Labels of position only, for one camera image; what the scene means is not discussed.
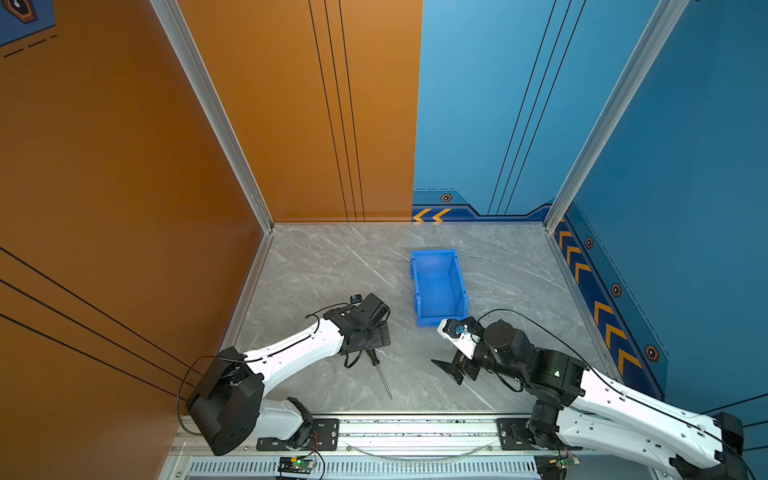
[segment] plastic bin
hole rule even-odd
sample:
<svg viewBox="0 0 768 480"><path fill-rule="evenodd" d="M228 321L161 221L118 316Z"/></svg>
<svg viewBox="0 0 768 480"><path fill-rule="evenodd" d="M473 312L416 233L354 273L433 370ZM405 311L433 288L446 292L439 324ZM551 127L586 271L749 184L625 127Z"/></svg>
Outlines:
<svg viewBox="0 0 768 480"><path fill-rule="evenodd" d="M417 326L438 326L443 319L467 317L469 297L456 250L412 252L411 277L416 284L413 309Z"/></svg>

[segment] robotic arm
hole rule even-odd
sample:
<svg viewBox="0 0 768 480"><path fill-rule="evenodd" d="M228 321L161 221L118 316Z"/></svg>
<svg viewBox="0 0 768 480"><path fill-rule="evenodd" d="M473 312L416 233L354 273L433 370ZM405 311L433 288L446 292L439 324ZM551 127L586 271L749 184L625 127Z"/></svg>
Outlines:
<svg viewBox="0 0 768 480"><path fill-rule="evenodd" d="M330 309L309 328L262 349L217 355L187 400L187 411L215 455L224 455L252 432L294 448L306 444L312 416L296 399L263 399L284 379L329 356L390 344L389 307L370 293Z"/></svg>
<svg viewBox="0 0 768 480"><path fill-rule="evenodd" d="M671 478L746 480L742 424L734 416L687 412L646 396L580 359L534 347L503 320L483 328L473 317L446 319L438 332L458 352L451 363L433 362L457 383L485 369L537 397L528 430L542 448L598 449Z"/></svg>

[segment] marble floor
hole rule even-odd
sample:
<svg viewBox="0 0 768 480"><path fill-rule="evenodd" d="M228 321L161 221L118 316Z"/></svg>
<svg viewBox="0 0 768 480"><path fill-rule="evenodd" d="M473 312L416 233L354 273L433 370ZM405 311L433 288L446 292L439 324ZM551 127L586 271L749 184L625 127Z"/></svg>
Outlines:
<svg viewBox="0 0 768 480"><path fill-rule="evenodd" d="M533 396L510 391L495 376L480 372L477 381L458 386L429 361L450 361L455 349L435 329L416 326L413 250L458 251L470 315L519 310L607 371L540 224L278 225L273 235L236 347L270 345L308 327L314 319L304 319L307 313L373 292L392 309L392 345L377 352L394 399L365 354L351 369L341 356L315 362L267 398L295 396L312 412L531 411ZM494 313L483 324L500 318L523 329L536 346L567 351L514 313Z"/></svg>

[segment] black stripe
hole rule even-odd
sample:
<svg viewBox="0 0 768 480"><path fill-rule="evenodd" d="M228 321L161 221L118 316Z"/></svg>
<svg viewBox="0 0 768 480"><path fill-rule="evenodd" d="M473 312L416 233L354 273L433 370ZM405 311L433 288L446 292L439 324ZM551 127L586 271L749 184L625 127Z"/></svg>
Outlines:
<svg viewBox="0 0 768 480"><path fill-rule="evenodd" d="M346 84L349 87L349 111L352 112L352 134L355 138L355 159L357 159L357 181L360 185L360 205L362 207L362 221L366 221L366 203L362 195L362 174L360 173L360 154L357 151L357 130L355 129L355 110L352 107L352 82L349 81L349 60L346 57L346 38L344 36L344 17L341 12L341 0L339 0L339 18L341 19L341 39L344 43L344 64L346 65Z"/></svg>
<svg viewBox="0 0 768 480"><path fill-rule="evenodd" d="M735 406L735 405L741 405L742 403L752 402L753 400L762 399L763 397L766 397L766 396L768 396L768 393L764 393L762 395L754 396L754 397L749 398L749 399L740 400L739 402L729 403L728 405L723 405L721 407L717 407L716 409L710 409L710 410L707 410L706 412L702 412L702 413L710 413L710 412L714 412L715 410L727 409L728 407L732 407L732 406Z"/></svg>
<svg viewBox="0 0 768 480"><path fill-rule="evenodd" d="M549 11L549 18L547 19L547 26L544 28L544 34L541 36L541 43L538 44L538 51L536 52L536 59L533 62L533 68L531 68L531 76L528 77L528 85L525 86L525 93L523 94L523 101L520 102L520 110L518 110L518 117L515 120L515 127L512 128L512 135L509 137L509 144L507 145L507 153L504 154L504 161L502 161L502 168L498 171L498 179L496 179L496 186L493 189L493 195L491 196L491 203L488 205L488 215L491 214L491 208L493 207L493 200L496 198L496 190L498 189L499 182L502 181L502 173L504 173L504 166L507 164L507 156L509 155L509 148L512 146L512 139L515 138L515 131L518 129L518 122L520 121L520 114L523 112L523 105L525 105L525 98L528 96L528 89L531 87L531 80L533 79L533 72L536 71L536 64L538 63L538 56L541 54L541 47L544 45L544 39L547 37L547 30L549 29L549 22L552 20L552 14L554 13L554 6L558 3L558 0L554 0L552 3L552 10Z"/></svg>
<svg viewBox="0 0 768 480"><path fill-rule="evenodd" d="M179 359L178 359L178 358L176 358L175 356L171 355L170 353L166 352L165 350L163 350L162 348L160 348L160 347L159 347L159 346L157 346L156 344L154 344L154 343L150 342L148 339L146 339L145 337L143 337L143 336L142 336L142 335L140 335L139 333L135 332L134 330L132 330L132 329L131 329L131 328L129 328L128 326L124 325L123 323L120 323L120 322L118 322L118 321L117 321L117 320L116 320L116 319L115 319L113 316L111 316L111 315L108 315L108 314L107 314L105 311L103 311L103 310L101 310L101 309L97 308L97 307L96 307L96 306L95 306L93 303L90 303L90 302L88 302L88 301L87 301L86 299L84 299L83 297L79 296L78 294L76 294L75 292L73 292L72 290L70 290L69 288L67 288L67 287L65 287L65 286L63 286L63 285L61 285L61 284L60 284L59 282L57 282L56 280L53 280L51 277L49 277L48 275L44 274L44 273L43 273L43 272L41 272L40 270L38 270L38 269L34 268L34 267L33 267L32 265L30 265L29 263L26 263L24 260L20 259L19 257L17 257L16 255L14 255L13 253L11 253L11 252L7 251L5 248L3 248L3 247L0 247L0 251L2 251L3 253L6 253L6 254L7 254L7 255L9 255L10 257L13 257L13 259L14 259L14 260L16 260L17 262L21 263L22 265L26 266L26 267L27 267L27 268L29 268L30 270L34 271L34 272L35 272L35 273L37 273L39 276L42 276L42 277L43 277L43 278L45 278L47 281L49 281L49 282L53 283L54 285L56 285L56 286L57 286L57 287L59 287L60 289L64 290L66 293L69 293L69 294L70 294L70 295L72 295L74 298L76 298L76 299L80 300L82 303L85 303L86 305L88 305L88 306L89 306L89 307L91 307L92 309L94 309L94 310L96 310L97 312L99 312L101 315L104 315L104 316L106 316L108 319L112 320L113 322L115 322L115 323L116 323L116 324L118 324L119 326L121 326L121 327L123 327L124 329L126 329L127 331L129 331L129 332L133 333L135 336L139 337L139 338L140 338L140 339L142 339L143 341L145 341L145 342L149 343L149 344L150 344L150 345L152 345L154 348L156 348L156 349L160 350L162 353L165 353L165 354L166 354L166 355L168 355L170 358L172 358L172 359L176 360L177 362L179 362L181 365L184 365L184 366L186 366L186 367L189 367L189 365L188 365L188 364L186 364L186 363L182 362L181 360L179 360ZM197 370L194 370L194 369L193 369L193 371L194 371L196 374L198 374L198 375L203 375L202 373L198 372Z"/></svg>
<svg viewBox="0 0 768 480"><path fill-rule="evenodd" d="M333 134L333 122L331 121L331 107L328 104L328 91L326 90L326 78L323 75L323 61L320 60L320 45L317 43L317 30L315 29L315 16L312 15L312 1L306 0L310 6L310 18L312 19L312 31L315 33L315 47L317 47L317 62L320 65L320 78L323 79L323 93L326 95L326 108L328 109L328 123L331 126L331 140L333 140L333 153L336 155L336 169L339 171L339 186L341 187L341 200L344 202L344 216L349 221L349 213L346 211L346 198L344 196L344 183L341 180L341 166L339 165L339 152L336 151L336 136Z"/></svg>
<svg viewBox="0 0 768 480"><path fill-rule="evenodd" d="M541 125L541 119L544 118L544 112L547 110L547 105L549 104L549 98L552 95L552 91L554 90L554 84L558 81L558 76L560 75L560 69L563 68L563 61L565 61L565 55L568 54L568 47L571 46L571 40L573 40L574 33L576 33L576 27L578 27L578 21L581 19L581 13L584 11L584 6L586 4L587 4L587 0L584 0L584 3L581 4L581 10L578 13L578 17L576 18L574 29L571 32L571 37L568 39L568 44L565 45L565 52L563 52L563 58L560 59L558 72L554 75L552 86L549 88L549 93L547 94L547 101L544 103L544 108L541 109L541 116L538 118L538 123L536 124L536 130L534 130L533 132L533 138L531 138L531 143L528 144L528 151L525 152L525 157L523 158L523 165L520 166L520 171L518 172L518 179L515 180L515 187L512 188L512 193L509 195L509 201L507 202L507 207L504 209L505 214L507 213L507 210L509 210L509 204L512 203L512 197L515 195L515 190L518 189L518 182L520 181L520 176L523 173L523 168L525 168L525 162L528 159L528 154L531 153L531 147L533 147L533 142L534 140L536 140L536 134L538 133L538 126Z"/></svg>
<svg viewBox="0 0 768 480"><path fill-rule="evenodd" d="M20 290L19 288L17 288L17 287L15 287L15 286L11 285L10 283L6 282L5 280L3 280L3 279L0 279L0 283L2 283L3 285L5 285L5 286L7 286L7 287L9 287L9 288L12 288L13 290L15 290L15 291L19 292L21 295L23 295L23 296L26 296L26 297L27 297L27 298L29 298L30 300L33 300L33 301L35 301L36 303L38 303L38 304L40 304L40 305L44 306L44 307L45 307L45 308L47 308L48 310L51 310L52 312L54 312L54 313L57 313L57 314L58 314L58 315L60 315L60 316L63 316L65 319L69 320L70 322L73 322L74 324L81 326L82 328L86 329L88 332L91 332L91 333L93 333L94 335L96 335L96 336L98 336L98 337L100 337L100 338L102 338L102 339L104 339L104 340L107 340L107 341L108 341L109 343L111 343L112 345L114 345L114 346L116 346L116 347L119 347L119 348L121 348L121 349L125 350L126 352L130 353L131 355L133 355L133 356L135 356L135 357L137 357L137 358L139 358L139 359L142 359L142 360L144 360L146 363L149 363L149 364L150 364L150 365L152 365L152 366L155 366L155 367L157 367L158 369L160 369L160 370L162 370L162 371L166 372L168 375L170 375L170 376L173 376L175 379L177 379L177 380L181 380L181 377L180 377L180 376L178 376L178 375L174 375L172 372L169 372L168 370L164 369L163 367L159 366L159 365L158 365L158 364L156 364L156 363L152 363L151 361L149 361L149 360L145 359L143 356L141 356L141 355L139 355L139 354L137 354L137 353L133 353L132 351L130 351L129 349L125 348L125 347L124 347L124 346L122 346L121 344L119 344L119 343L117 343L117 342L115 342L115 341L113 341L113 340L110 340L110 339L109 339L109 338L107 338L106 336L104 336L104 335L101 335L99 332L97 332L97 331L93 330L92 328L89 328L89 327L88 327L88 326L86 326L86 325L83 325L82 323L78 322L77 320L73 319L72 317L70 317L70 316L67 316L67 315L63 314L62 312L60 312L60 311L56 310L54 307L52 307L52 306L48 305L47 303L43 302L42 300L38 300L38 299L34 298L34 297L33 297L32 295L30 295L29 293L26 293L26 292L24 292L24 291ZM192 384L191 384L191 383L189 383L189 382L186 382L186 384L188 384L189 386L194 386L194 385L192 385Z"/></svg>
<svg viewBox="0 0 768 480"><path fill-rule="evenodd" d="M748 429L749 427L754 427L754 426L762 425L763 423L768 423L768 420L763 420L762 422L750 423L749 425L745 425L743 428Z"/></svg>
<svg viewBox="0 0 768 480"><path fill-rule="evenodd" d="M10 316L4 315L4 314L2 314L2 313L0 313L0 316L1 316L2 318L4 318L4 319L8 320L8 321L9 321L9 322L11 322L11 323L15 323L15 324L16 324L16 325L18 325L18 326L21 326L21 327L24 327L24 328L26 328L26 329L27 329L27 330L29 330L30 332L33 332L33 333L37 333L39 336L43 336L44 338L47 338L47 339L49 339L49 340L52 340L52 341L54 341L54 342L58 343L58 344L59 344L59 345L61 345L61 346L65 346L65 347L67 347L67 348L68 348L68 349L70 349L70 350L74 350L75 352L77 352L77 353L80 353L81 355L87 356L89 359L93 359L93 360L96 360L97 362L99 362L99 363L100 363L100 364L102 364L102 365L106 365L106 366L108 366L108 367L109 367L109 368L111 368L111 369L115 369L115 370L117 370L118 372L122 372L122 373L124 373L125 375L128 375L128 376L130 376L131 378L138 380L139 382L142 382L142 383L146 383L147 385L149 385L149 386L152 386L152 387L154 387L154 388L156 388L156 389L160 390L161 392L166 392L168 395L170 395L170 396L172 396L172 397L176 398L176 394L175 394L175 393L171 393L171 392L168 392L166 389L164 389L164 388L162 388L162 387L159 387L159 386L157 386L157 385L155 385L155 384L153 384L153 383L150 383L150 382L148 382L147 380L144 380L144 379L140 379L140 378L139 378L139 377L137 377L136 375L134 375L134 374L132 374L132 373L128 373L128 372L126 372L125 370L123 370L123 369L120 369L120 368L118 368L118 367L116 367L116 366L114 366L114 365L112 365L112 364L110 364L110 363L107 363L107 362L105 362L105 361L104 361L104 360L102 360L102 359L98 359L98 358L96 358L96 357L95 357L95 356L93 356L93 355L88 355L86 352L83 352L82 350L76 349L76 348L74 348L73 346L71 346L71 345L68 345L68 344L66 344L66 343L62 342L61 340L56 340L56 339L55 339L55 338L53 338L52 336L49 336L49 335L45 335L45 334L44 334L43 332L41 332L40 330L36 330L36 329L33 329L33 328L32 328L32 327L30 327L30 326L26 326L24 323L21 323L21 322L19 322L19 321L17 321L17 320L14 320L14 319L12 319Z"/></svg>
<svg viewBox="0 0 768 480"><path fill-rule="evenodd" d="M3 55L2 57L3 57L3 58L7 58L7 57L10 57L11 55L17 54L17 53L19 53L20 51L24 51L24 49L23 49L23 48L20 48L20 49L18 49L18 50L16 50L16 51L12 51L11 53L9 53L9 54L7 54L7 55Z"/></svg>
<svg viewBox="0 0 768 480"><path fill-rule="evenodd" d="M536 92L536 99L533 101L533 107L531 107L531 114L528 116L528 122L525 124L525 130L523 130L523 135L520 138L520 144L518 145L518 152L515 154L515 161L512 162L512 168L509 170L509 177L507 177L507 183L504 185L504 191L502 192L502 198L498 201L498 208L496 209L496 214L498 215L498 212L502 209L502 202L504 201L504 196L507 193L507 187L509 187L509 181L512 179L512 173L515 171L515 165L518 163L518 156L520 155L520 150L523 147L523 142L525 141L525 134L528 133L528 126L531 124L531 119L533 118L533 112L536 110L536 104L538 103L538 96L541 94L541 89L544 87L544 80L547 78L547 72L549 71L549 65L552 63L552 57L554 57L554 51L558 48L558 42L560 41L560 34L563 32L563 26L565 25L565 19L568 18L568 12L571 10L571 3L573 3L573 0L568 1L568 8L565 9L565 15L563 15L563 22L560 24L560 30L558 30L558 36L554 38L554 45L552 46L552 53L549 54L549 60L547 61L547 67L544 69L544 74L541 76L541 83L538 86L538 91Z"/></svg>
<svg viewBox="0 0 768 480"><path fill-rule="evenodd" d="M349 191L352 193L352 209L357 221L357 205L355 205L355 189L352 188L352 168L349 166L349 149L346 147L346 129L344 128L344 112L341 109L341 94L339 93L339 76L336 74L336 57L333 55L333 40L331 39L331 21L328 18L328 3L323 0L326 7L326 24L328 26L328 42L331 44L331 62L333 63L333 79L336 80L336 98L339 100L339 118L341 118L341 134L344 139L344 153L346 154L346 173L349 174Z"/></svg>

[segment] orange chevron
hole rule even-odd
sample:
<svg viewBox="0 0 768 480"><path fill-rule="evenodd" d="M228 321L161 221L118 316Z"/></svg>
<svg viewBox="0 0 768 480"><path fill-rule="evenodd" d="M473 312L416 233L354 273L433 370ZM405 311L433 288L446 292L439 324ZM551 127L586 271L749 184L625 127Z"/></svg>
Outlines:
<svg viewBox="0 0 768 480"><path fill-rule="evenodd" d="M608 305L606 305L604 303L600 303L600 302L595 302L594 303L594 322L596 324L598 324L598 325L600 325L600 320L599 320L600 310L603 310L604 312L608 312L611 315L614 315L613 309L610 308Z"/></svg>
<svg viewBox="0 0 768 480"><path fill-rule="evenodd" d="M423 222L424 220L422 220L422 215L423 215L423 214L426 214L426 213L427 213L427 212L429 212L430 210L431 210L431 208L425 208L424 210L422 210L422 211L418 212L418 213L417 213L417 214L416 214L416 215L413 217L413 220L416 220L417 222Z"/></svg>
<svg viewBox="0 0 768 480"><path fill-rule="evenodd" d="M576 262L576 271L574 272L574 276L576 277L576 283L578 283L578 273L582 270L586 270L588 272L592 271L589 265L584 265L583 263Z"/></svg>
<svg viewBox="0 0 768 480"><path fill-rule="evenodd" d="M642 369L643 366L640 364L640 360L634 358L629 353L626 353L622 349L619 349L619 373L621 376L624 376L624 360L629 360L630 362L634 363L638 369Z"/></svg>
<svg viewBox="0 0 768 480"><path fill-rule="evenodd" d="M568 266L571 266L571 253L581 253L581 250L579 250L578 247L568 247L565 250L568 252L566 261L568 262Z"/></svg>
<svg viewBox="0 0 768 480"><path fill-rule="evenodd" d="M563 237L573 237L573 234L565 230L560 232L560 250L563 250Z"/></svg>
<svg viewBox="0 0 768 480"><path fill-rule="evenodd" d="M608 349L609 350L611 349L611 334L612 333L615 333L616 335L619 335L621 338L623 338L625 340L627 339L627 336L624 334L624 332L622 332L621 330L619 330L615 326L606 323L605 324L605 344L608 345Z"/></svg>
<svg viewBox="0 0 768 480"><path fill-rule="evenodd" d="M442 218L440 218L440 217L442 217L443 215L445 215L445 214L446 214L446 213L448 213L449 211L451 211L451 209L450 209L450 208L446 208L445 210L443 210L443 211L442 211L442 212L440 212L439 214L437 214L437 215L435 215L434 217L432 217L432 219L433 219L435 222L442 222L442 221L443 221L443 219L442 219Z"/></svg>

